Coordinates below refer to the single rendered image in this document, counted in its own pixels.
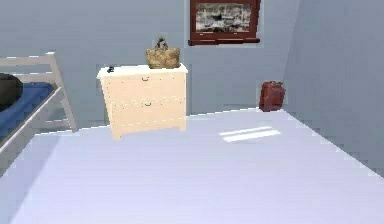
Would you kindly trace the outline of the dark red framed window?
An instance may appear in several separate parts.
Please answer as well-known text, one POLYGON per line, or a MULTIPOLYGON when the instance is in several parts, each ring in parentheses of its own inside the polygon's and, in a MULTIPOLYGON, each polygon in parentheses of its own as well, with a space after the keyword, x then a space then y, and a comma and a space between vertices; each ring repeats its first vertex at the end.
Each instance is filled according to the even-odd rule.
POLYGON ((259 43, 261 0, 190 0, 189 46, 259 43))

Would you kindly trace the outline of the cream chest of drawers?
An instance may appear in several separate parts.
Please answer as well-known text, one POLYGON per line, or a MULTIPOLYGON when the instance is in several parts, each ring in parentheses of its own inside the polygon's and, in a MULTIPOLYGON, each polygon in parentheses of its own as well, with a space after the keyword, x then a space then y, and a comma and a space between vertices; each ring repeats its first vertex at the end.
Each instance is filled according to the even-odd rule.
POLYGON ((186 129, 186 76, 181 64, 174 69, 150 69, 147 65, 99 70, 111 132, 114 139, 128 133, 186 129))

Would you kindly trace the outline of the tan woven basket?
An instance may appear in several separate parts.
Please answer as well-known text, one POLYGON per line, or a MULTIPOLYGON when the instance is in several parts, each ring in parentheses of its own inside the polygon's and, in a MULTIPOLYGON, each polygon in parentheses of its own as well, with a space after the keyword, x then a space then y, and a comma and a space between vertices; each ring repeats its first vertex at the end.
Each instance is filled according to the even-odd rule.
POLYGON ((164 37, 160 37, 154 48, 145 51, 150 69, 174 69, 180 63, 180 49, 170 48, 164 37))

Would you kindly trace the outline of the dark pillow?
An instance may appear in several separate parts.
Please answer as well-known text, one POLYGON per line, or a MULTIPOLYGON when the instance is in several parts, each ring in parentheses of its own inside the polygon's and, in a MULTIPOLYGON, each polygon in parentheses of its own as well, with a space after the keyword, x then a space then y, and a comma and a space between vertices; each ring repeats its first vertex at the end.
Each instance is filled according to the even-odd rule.
POLYGON ((23 94, 23 83, 11 74, 0 73, 0 112, 12 106, 23 94))

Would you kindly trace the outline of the white bed with blue mattress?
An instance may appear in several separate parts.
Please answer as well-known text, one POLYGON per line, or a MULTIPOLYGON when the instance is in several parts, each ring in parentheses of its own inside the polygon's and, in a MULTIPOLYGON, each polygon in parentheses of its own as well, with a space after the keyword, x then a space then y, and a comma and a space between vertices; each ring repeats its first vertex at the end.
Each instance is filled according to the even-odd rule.
POLYGON ((51 71, 15 74, 22 82, 23 94, 0 112, 0 177, 41 129, 67 127, 78 131, 56 54, 0 58, 0 66, 22 65, 48 65, 51 71))

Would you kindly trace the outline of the red bin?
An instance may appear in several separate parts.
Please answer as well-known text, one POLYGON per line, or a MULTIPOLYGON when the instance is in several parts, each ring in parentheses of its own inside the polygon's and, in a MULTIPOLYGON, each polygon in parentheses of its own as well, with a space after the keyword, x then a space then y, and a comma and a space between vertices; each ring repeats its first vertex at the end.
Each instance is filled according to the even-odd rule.
POLYGON ((283 106, 285 89, 282 82, 268 81, 262 84, 259 108, 263 112, 278 111, 283 106))

